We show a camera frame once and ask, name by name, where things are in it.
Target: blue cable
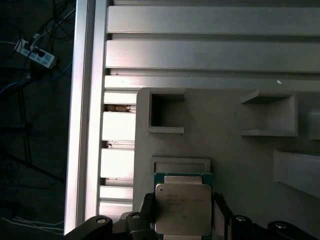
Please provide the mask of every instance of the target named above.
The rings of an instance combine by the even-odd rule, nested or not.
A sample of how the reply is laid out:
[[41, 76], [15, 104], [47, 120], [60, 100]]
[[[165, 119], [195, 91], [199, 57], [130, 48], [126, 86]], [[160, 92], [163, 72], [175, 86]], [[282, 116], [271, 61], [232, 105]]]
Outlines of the blue cable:
[[[58, 79], [60, 78], [70, 67], [72, 66], [72, 61], [70, 62], [70, 64], [61, 72], [59, 73], [58, 75], [56, 76], [53, 76], [51, 78], [48, 78], [47, 80], [49, 81], [52, 81], [52, 80], [55, 80], [55, 79]], [[16, 82], [13, 82], [7, 86], [5, 86], [1, 91], [0, 91], [0, 95], [8, 88], [10, 88], [11, 86], [14, 86], [14, 85], [17, 85], [17, 84], [24, 84], [24, 83], [27, 83], [29, 81], [16, 81]]]

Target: rectangular slot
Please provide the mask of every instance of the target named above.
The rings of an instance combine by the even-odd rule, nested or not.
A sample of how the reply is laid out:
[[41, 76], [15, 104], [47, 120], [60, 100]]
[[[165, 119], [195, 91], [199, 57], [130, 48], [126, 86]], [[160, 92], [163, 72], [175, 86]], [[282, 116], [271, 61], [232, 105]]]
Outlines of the rectangular slot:
[[312, 7], [122, 5], [109, 7], [107, 32], [313, 36], [320, 35], [318, 16]]
[[101, 200], [99, 206], [99, 214], [108, 216], [115, 223], [119, 221], [123, 213], [132, 211], [132, 202]]
[[136, 114], [131, 112], [104, 112], [102, 140], [134, 141]]
[[320, 140], [320, 108], [314, 108], [308, 114], [308, 138]]
[[249, 104], [250, 116], [256, 119], [252, 129], [242, 131], [243, 136], [298, 136], [298, 107], [294, 94], [258, 90], [242, 97], [241, 103]]
[[104, 92], [104, 104], [128, 104], [137, 103], [137, 91], [112, 91]]
[[275, 182], [320, 198], [320, 157], [274, 150]]
[[184, 95], [184, 91], [150, 92], [149, 133], [184, 133], [179, 121], [185, 106]]
[[100, 199], [101, 200], [118, 200], [132, 202], [134, 189], [132, 187], [115, 187], [115, 186], [101, 186]]
[[102, 149], [101, 177], [133, 180], [134, 157], [131, 150]]
[[174, 174], [208, 174], [210, 160], [207, 158], [152, 157], [151, 172]]

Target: black cable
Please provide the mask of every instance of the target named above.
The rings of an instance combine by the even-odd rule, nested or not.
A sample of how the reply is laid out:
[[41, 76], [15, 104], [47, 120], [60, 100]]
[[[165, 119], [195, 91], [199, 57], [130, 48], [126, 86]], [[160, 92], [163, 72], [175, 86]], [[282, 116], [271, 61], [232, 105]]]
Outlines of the black cable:
[[[22, 42], [22, 37], [23, 37], [23, 32], [22, 32], [22, 30], [21, 30], [17, 25], [15, 25], [15, 24], [13, 24], [12, 22], [7, 21], [7, 20], [5, 20], [5, 19], [0, 18], [0, 22], [6, 23], [6, 24], [14, 27], [14, 28], [17, 30], [17, 32], [18, 32], [18, 34], [19, 34], [19, 44], [21, 44], [21, 42]], [[10, 58], [12, 58], [13, 55], [15, 54], [15, 52], [16, 52], [17, 47], [19, 46], [19, 44], [17, 44], [17, 45], [14, 47], [14, 50], [13, 50]]]

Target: silver metal chip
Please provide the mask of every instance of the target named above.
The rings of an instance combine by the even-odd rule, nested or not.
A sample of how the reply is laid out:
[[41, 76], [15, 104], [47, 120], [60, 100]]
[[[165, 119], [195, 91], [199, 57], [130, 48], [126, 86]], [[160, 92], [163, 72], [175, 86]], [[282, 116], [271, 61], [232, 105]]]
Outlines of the silver metal chip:
[[212, 189], [207, 184], [158, 184], [155, 231], [165, 235], [210, 235], [211, 196]]

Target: square slot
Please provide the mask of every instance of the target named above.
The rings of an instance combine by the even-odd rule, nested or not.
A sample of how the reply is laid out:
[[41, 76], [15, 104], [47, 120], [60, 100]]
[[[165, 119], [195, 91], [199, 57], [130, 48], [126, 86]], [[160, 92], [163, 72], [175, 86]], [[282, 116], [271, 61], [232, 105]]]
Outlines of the square slot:
[[242, 97], [241, 104], [252, 105], [250, 116], [256, 121], [252, 129], [242, 131], [243, 136], [298, 136], [298, 107], [294, 94], [255, 91]]
[[184, 96], [184, 90], [150, 92], [147, 131], [183, 134], [184, 128], [180, 122], [184, 110]]

